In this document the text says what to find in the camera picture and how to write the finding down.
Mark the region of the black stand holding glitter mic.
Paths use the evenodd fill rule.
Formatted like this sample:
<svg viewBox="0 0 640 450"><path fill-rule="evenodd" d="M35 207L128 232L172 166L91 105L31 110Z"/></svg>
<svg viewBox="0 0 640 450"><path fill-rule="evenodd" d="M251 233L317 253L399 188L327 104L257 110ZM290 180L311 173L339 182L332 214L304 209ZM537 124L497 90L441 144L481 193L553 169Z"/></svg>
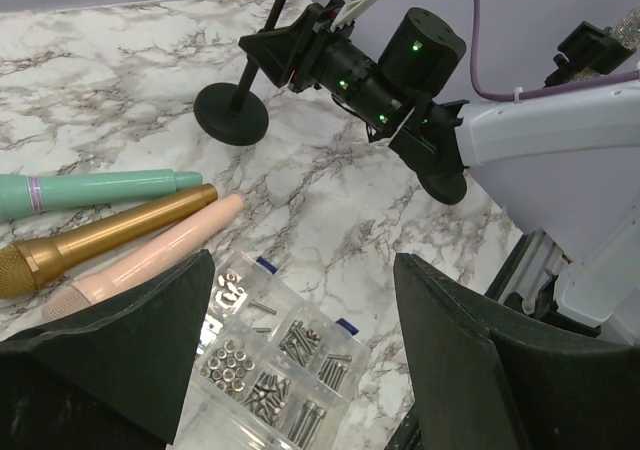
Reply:
<svg viewBox="0 0 640 450"><path fill-rule="evenodd" d="M612 72L611 74L606 76L595 77L583 81L567 83L553 87L546 87L544 82L543 88L535 91L530 91L528 93L528 96L530 98L547 96L553 92L558 93L560 91L565 91L569 85L591 81L602 82L604 81L604 79L614 76L615 75ZM462 167L458 167L451 171L439 172L435 174L429 174L425 171L422 171L418 174L418 178L429 195L446 205L457 204L466 195L467 184L463 176Z"/></svg>

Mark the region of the black stand holding teal mic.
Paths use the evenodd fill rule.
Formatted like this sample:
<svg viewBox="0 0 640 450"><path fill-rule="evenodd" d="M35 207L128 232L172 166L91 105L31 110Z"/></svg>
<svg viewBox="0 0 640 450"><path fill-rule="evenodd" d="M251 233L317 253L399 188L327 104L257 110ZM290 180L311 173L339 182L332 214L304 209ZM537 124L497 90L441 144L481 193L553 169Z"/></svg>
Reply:
<svg viewBox="0 0 640 450"><path fill-rule="evenodd" d="M286 0L275 0L263 30L274 30ZM193 112L209 136L232 146L258 143L266 135L269 116L262 100L251 92L260 69L249 61L238 83L214 83L196 96Z"/></svg>

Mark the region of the glitter microphone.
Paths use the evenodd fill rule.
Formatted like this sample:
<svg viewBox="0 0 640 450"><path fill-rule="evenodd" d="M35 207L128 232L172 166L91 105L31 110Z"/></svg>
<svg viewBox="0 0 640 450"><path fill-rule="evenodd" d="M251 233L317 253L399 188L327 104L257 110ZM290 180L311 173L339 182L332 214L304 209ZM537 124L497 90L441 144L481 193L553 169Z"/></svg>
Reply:
<svg viewBox="0 0 640 450"><path fill-rule="evenodd" d="M639 47L639 7L610 27L581 22L557 47L557 69L545 79L546 87L611 74Z"/></svg>

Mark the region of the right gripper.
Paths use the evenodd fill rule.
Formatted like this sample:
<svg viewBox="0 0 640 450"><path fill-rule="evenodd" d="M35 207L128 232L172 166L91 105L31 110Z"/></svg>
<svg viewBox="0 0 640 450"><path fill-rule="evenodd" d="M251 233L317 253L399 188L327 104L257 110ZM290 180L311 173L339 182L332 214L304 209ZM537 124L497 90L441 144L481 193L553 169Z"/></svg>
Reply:
<svg viewBox="0 0 640 450"><path fill-rule="evenodd" d="M239 46L278 88L288 82L294 93L311 87L349 93L358 76L358 48L350 39L354 24L331 29L345 5L308 5L293 24L243 36Z"/></svg>

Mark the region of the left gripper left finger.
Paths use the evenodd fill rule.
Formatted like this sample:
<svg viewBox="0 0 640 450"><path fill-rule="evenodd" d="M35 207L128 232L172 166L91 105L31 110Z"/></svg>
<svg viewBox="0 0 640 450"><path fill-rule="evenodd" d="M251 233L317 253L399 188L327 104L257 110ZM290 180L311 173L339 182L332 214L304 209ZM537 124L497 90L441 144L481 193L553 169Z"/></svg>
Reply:
<svg viewBox="0 0 640 450"><path fill-rule="evenodd" d="M215 273L209 251L1 343L4 449L175 440Z"/></svg>

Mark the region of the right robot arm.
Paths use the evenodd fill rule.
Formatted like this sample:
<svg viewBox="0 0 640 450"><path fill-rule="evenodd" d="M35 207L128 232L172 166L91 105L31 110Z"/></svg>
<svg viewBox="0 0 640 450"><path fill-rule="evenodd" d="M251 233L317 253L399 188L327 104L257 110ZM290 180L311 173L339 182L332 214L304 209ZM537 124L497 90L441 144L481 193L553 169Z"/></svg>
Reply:
<svg viewBox="0 0 640 450"><path fill-rule="evenodd" d="M543 88L528 94L436 102L465 54L449 25L418 7L407 11L382 56L354 46L345 5L312 4L291 25L241 38L240 48L277 87L328 90L385 140L436 200L457 204L463 173L487 163L639 143L639 81L631 75Z"/></svg>

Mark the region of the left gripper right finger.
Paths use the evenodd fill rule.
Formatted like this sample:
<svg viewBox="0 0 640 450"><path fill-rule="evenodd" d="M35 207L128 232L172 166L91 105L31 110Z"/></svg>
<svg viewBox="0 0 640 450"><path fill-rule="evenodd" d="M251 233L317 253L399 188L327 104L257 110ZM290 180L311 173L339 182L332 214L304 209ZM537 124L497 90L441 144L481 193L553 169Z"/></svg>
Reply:
<svg viewBox="0 0 640 450"><path fill-rule="evenodd" d="M399 253L394 287L427 449L635 449L639 350L534 320Z"/></svg>

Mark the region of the pink microphone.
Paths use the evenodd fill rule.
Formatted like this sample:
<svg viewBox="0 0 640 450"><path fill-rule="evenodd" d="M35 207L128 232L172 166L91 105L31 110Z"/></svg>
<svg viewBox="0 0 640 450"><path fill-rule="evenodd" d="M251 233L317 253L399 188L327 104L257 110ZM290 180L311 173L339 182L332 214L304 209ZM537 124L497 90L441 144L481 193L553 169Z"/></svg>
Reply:
<svg viewBox="0 0 640 450"><path fill-rule="evenodd" d="M57 320L128 291L198 251L244 209L237 194L219 199L130 255L57 290L42 308L45 321Z"/></svg>

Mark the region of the teal microphone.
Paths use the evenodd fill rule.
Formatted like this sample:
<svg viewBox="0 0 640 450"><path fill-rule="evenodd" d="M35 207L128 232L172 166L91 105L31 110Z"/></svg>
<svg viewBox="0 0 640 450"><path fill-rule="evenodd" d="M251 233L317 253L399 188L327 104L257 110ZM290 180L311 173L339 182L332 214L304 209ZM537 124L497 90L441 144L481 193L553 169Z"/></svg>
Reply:
<svg viewBox="0 0 640 450"><path fill-rule="evenodd" d="M171 169L87 175L1 176L1 220L94 205L147 201L203 184L198 172Z"/></svg>

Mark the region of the gold microphone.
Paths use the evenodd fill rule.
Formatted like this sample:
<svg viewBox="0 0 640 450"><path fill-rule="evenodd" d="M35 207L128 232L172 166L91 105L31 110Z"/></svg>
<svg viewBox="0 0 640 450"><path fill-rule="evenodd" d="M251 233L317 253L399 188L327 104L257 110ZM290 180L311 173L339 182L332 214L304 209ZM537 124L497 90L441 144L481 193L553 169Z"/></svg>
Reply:
<svg viewBox="0 0 640 450"><path fill-rule="evenodd" d="M179 191L51 237L1 249L1 298L39 292L73 267L175 224L218 199L212 184Z"/></svg>

